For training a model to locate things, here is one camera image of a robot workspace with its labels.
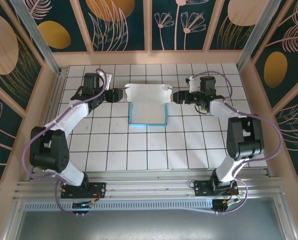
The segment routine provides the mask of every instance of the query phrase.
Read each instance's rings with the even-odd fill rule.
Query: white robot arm
[[[216,95],[216,80],[213,76],[203,76],[200,80],[189,77],[186,82],[190,86],[189,90],[175,92],[174,102],[196,104],[208,113],[222,120],[228,120],[226,140],[228,154],[210,177],[210,192],[221,195],[233,187],[235,177],[246,164],[245,161],[264,151],[261,122],[228,107],[226,99]]]
[[[60,177],[67,185],[82,189],[86,188],[86,185],[88,185],[87,175],[69,161],[67,137],[74,127],[104,100],[114,103],[122,99],[122,89],[109,89],[113,75],[107,74],[104,93],[92,101],[82,102],[101,91],[104,77],[101,73],[86,73],[83,77],[83,86],[71,98],[68,107],[44,127],[36,126],[32,129],[31,138],[56,123],[46,134],[35,140],[30,146],[31,165]]]

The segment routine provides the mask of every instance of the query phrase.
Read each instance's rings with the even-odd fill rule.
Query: gold circle
[[[230,0],[228,5],[229,20],[237,26],[255,25],[268,0]]]
[[[17,36],[9,23],[0,16],[0,75],[11,73],[17,65]]]
[[[269,88],[278,87],[286,76],[287,68],[288,61],[282,52],[271,53],[264,65],[264,82]]]
[[[69,32],[55,21],[44,21],[38,28],[50,47],[65,49],[71,43]]]
[[[135,0],[85,0],[85,2],[94,15],[109,22],[114,19],[113,4],[118,11],[121,9],[125,18],[129,17],[135,9]]]

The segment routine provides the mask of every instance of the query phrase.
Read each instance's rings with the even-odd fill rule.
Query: purple cable
[[[284,138],[283,138],[283,135],[282,135],[281,131],[279,130],[279,128],[273,122],[271,122],[271,121],[269,121],[269,120],[267,120],[267,119],[265,119],[265,118],[263,118],[261,116],[257,116],[257,115],[253,115],[253,114],[248,114],[248,113],[241,112],[241,111],[235,109],[234,107],[232,107],[231,105],[229,105],[226,102],[224,103],[224,105],[227,106],[232,111],[236,112],[237,114],[240,114],[240,115],[243,115],[243,116],[247,116],[247,117],[250,117],[250,118],[254,118],[254,119],[258,119],[260,121],[264,121],[264,122],[268,123],[269,125],[271,125],[276,130],[276,132],[279,135],[279,147],[277,148],[277,150],[275,151],[274,154],[272,154],[271,156],[264,157],[264,158],[244,160],[242,163],[240,163],[232,171],[232,176],[234,177],[234,180],[236,180],[238,182],[241,182],[242,184],[245,185],[246,194],[245,194],[244,200],[242,201],[242,203],[238,207],[236,207],[235,209],[230,210],[230,211],[222,212],[222,214],[229,214],[229,213],[233,213],[234,211],[240,209],[246,203],[247,198],[248,198],[248,191],[249,191],[249,189],[248,189],[247,184],[244,181],[242,181],[241,179],[236,178],[236,173],[237,173],[238,169],[240,167],[242,167],[242,165],[245,164],[245,163],[257,162],[257,161],[269,161],[269,160],[273,159],[274,157],[276,157],[279,154],[279,152],[281,151],[281,149],[283,148]]]
[[[100,96],[105,92],[105,90],[106,90],[106,86],[107,86],[107,81],[108,81],[108,79],[107,79],[107,75],[106,75],[106,73],[105,73],[102,69],[100,69],[100,68],[98,68],[98,69],[96,70],[96,73],[98,73],[98,72],[101,72],[102,74],[104,74],[104,83],[103,83],[103,87],[102,87],[101,91],[100,91],[96,96],[90,97],[90,98],[88,98],[88,99],[86,99],[86,100],[83,100],[83,101],[76,102],[75,104],[73,104],[73,105],[71,106],[71,108],[67,108],[67,109],[61,114],[61,116],[60,116],[57,120],[54,121],[53,124],[51,124],[50,126],[48,126],[45,130],[39,132],[39,133],[38,133],[36,136],[34,136],[34,137],[28,142],[28,144],[24,147],[23,152],[22,152],[22,156],[21,156],[21,162],[22,162],[22,166],[23,166],[25,172],[26,172],[31,178],[33,178],[33,179],[43,179],[43,178],[45,178],[45,177],[48,177],[48,176],[52,175],[52,173],[48,173],[48,174],[46,174],[46,175],[44,175],[44,176],[36,176],[36,175],[33,175],[33,174],[29,171],[29,169],[28,169],[27,166],[26,166],[26,153],[27,153],[27,151],[28,151],[28,148],[30,147],[30,145],[31,145],[35,140],[37,140],[40,136],[44,135],[44,134],[45,134],[46,132],[48,132],[51,128],[53,128],[56,124],[58,124],[58,123],[59,123],[59,122],[60,122],[60,121],[67,115],[67,113],[70,112],[74,107],[76,107],[76,106],[78,106],[78,105],[81,105],[81,104],[85,104],[85,103],[87,103],[87,102],[90,102],[90,101],[92,101],[92,100],[94,100],[94,99],[100,97]]]
[[[213,74],[213,75],[220,75],[221,77],[223,77],[225,79],[225,81],[227,82],[227,84],[229,85],[229,88],[230,88],[230,94],[229,96],[225,97],[225,99],[229,99],[233,96],[233,86],[231,85],[229,79],[222,73],[220,72],[217,72],[217,71],[204,71],[204,72],[201,72],[197,75],[194,75],[193,78],[197,78],[199,77],[200,75],[205,75],[205,74]]]

